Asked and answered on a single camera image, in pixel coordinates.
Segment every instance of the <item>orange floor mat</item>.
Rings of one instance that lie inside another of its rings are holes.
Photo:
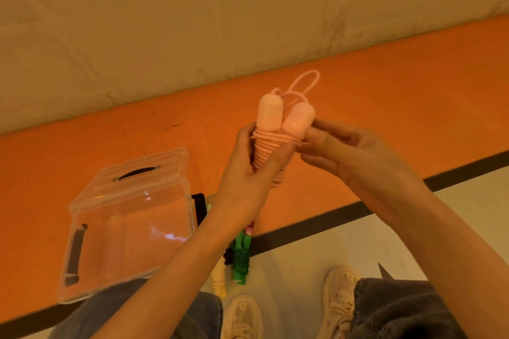
[[[318,117],[377,130],[423,177],[509,149],[508,37],[506,15],[1,135],[0,321],[55,304],[67,205],[100,169],[187,146],[192,192],[212,194],[261,95],[308,69]],[[255,233],[356,200],[294,158]]]

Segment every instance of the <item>beige wall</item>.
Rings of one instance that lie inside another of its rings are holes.
[[[509,0],[0,3],[0,131],[509,12]]]

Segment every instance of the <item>white sneaker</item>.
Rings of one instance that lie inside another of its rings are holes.
[[[232,300],[223,317],[221,339],[263,339],[262,313],[254,298],[241,295]]]
[[[333,268],[323,284],[323,320],[317,339],[335,339],[350,330],[353,291],[360,276],[349,265]]]

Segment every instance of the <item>person's left hand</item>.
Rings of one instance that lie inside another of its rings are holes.
[[[287,143],[274,151],[264,167],[254,173],[251,168],[251,140],[254,123],[239,130],[228,165],[222,175],[220,188],[211,213],[225,219],[225,227],[235,236],[258,216],[267,200],[274,178],[295,152]]]

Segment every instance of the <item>forearm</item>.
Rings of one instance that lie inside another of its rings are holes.
[[[222,220],[218,212],[211,212],[93,338],[168,339],[232,241]]]
[[[509,332],[509,267],[435,195],[392,225],[470,338]]]

